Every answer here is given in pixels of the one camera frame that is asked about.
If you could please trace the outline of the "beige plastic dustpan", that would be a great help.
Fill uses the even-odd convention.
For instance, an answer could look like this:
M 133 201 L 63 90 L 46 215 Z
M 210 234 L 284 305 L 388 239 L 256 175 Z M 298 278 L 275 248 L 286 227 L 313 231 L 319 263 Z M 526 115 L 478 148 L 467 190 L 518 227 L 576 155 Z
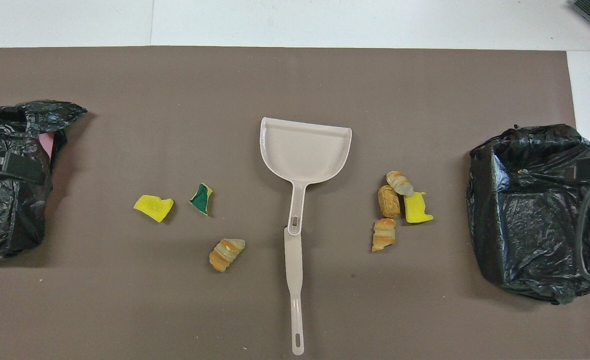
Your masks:
M 260 153 L 267 168 L 292 185 L 287 231 L 301 234 L 306 189 L 326 182 L 345 166 L 352 129 L 264 117 Z

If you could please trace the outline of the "brown table mat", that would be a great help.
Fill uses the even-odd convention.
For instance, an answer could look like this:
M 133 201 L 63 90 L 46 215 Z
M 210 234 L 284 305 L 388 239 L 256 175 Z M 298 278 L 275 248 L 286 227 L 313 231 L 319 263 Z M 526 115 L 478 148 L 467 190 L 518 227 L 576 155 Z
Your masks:
M 554 306 L 481 275 L 469 151 L 514 125 L 574 125 L 562 51 L 0 48 L 0 106 L 70 101 L 43 243 L 0 260 L 0 360 L 590 358 L 590 294 Z M 306 192 L 305 352 L 292 354 L 283 228 L 292 186 L 260 155 L 274 117 L 352 129 Z M 372 251 L 400 171 L 423 223 Z M 212 190 L 209 216 L 189 200 Z M 157 223 L 142 195 L 173 199 Z M 221 239 L 244 250 L 223 273 Z

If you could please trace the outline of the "black bag over pink bin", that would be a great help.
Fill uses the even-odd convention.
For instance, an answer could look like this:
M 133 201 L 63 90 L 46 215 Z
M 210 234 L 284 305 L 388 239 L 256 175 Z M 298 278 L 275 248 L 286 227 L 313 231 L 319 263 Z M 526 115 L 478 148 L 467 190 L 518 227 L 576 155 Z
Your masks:
M 0 259 L 42 243 L 52 172 L 59 151 L 68 141 L 65 130 L 86 113 L 78 104 L 56 100 L 0 106 Z M 2 178 L 4 151 L 39 158 L 45 183 Z

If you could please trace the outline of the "brown bread roll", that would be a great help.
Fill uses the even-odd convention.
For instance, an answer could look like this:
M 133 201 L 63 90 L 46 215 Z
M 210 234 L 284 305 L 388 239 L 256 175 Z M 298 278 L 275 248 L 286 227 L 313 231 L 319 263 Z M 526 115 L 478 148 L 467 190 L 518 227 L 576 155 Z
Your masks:
M 400 203 L 398 193 L 389 185 L 381 186 L 377 192 L 377 199 L 382 215 L 386 218 L 395 218 L 400 215 Z

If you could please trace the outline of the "croissant toy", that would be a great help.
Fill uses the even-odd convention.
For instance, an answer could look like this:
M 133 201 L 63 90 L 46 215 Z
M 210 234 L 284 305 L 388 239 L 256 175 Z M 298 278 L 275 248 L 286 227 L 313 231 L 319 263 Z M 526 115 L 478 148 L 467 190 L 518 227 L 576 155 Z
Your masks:
M 396 243 L 395 228 L 397 223 L 392 218 L 378 219 L 373 225 L 372 251 L 381 251 Z
M 215 271 L 223 273 L 244 250 L 244 239 L 223 238 L 209 253 L 209 262 Z

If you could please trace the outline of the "black bag lined bin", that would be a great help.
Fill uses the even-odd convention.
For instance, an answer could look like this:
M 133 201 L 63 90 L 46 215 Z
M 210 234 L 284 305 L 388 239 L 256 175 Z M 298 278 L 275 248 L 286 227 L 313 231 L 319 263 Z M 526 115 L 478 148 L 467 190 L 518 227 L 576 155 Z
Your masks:
M 469 153 L 469 235 L 482 276 L 565 305 L 590 294 L 590 184 L 566 183 L 590 141 L 566 124 L 515 127 Z

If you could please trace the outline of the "green and yellow sponge piece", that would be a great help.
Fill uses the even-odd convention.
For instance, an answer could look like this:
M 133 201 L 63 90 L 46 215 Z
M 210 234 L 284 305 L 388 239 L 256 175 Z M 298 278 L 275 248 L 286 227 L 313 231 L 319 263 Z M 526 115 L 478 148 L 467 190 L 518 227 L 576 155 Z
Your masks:
M 189 203 L 196 208 L 201 214 L 209 216 L 208 206 L 210 203 L 210 198 L 213 194 L 213 190 L 204 182 L 201 182 L 193 194 L 192 198 L 189 200 Z

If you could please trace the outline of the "pale striped bread roll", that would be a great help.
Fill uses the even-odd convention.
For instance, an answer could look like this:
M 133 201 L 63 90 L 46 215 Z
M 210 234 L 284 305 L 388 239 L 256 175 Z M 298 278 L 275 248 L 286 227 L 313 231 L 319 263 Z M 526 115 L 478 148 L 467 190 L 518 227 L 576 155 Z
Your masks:
M 386 181 L 397 194 L 407 197 L 414 195 L 413 185 L 400 171 L 389 171 L 389 173 L 386 174 Z

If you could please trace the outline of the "beige hand brush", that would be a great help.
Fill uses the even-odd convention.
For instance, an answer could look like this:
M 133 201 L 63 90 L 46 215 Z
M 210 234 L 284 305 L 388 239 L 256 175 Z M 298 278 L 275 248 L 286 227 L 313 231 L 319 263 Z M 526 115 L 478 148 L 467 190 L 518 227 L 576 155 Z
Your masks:
M 290 296 L 292 353 L 304 353 L 303 310 L 301 291 L 303 285 L 303 256 L 300 235 L 292 235 L 284 228 L 285 274 Z

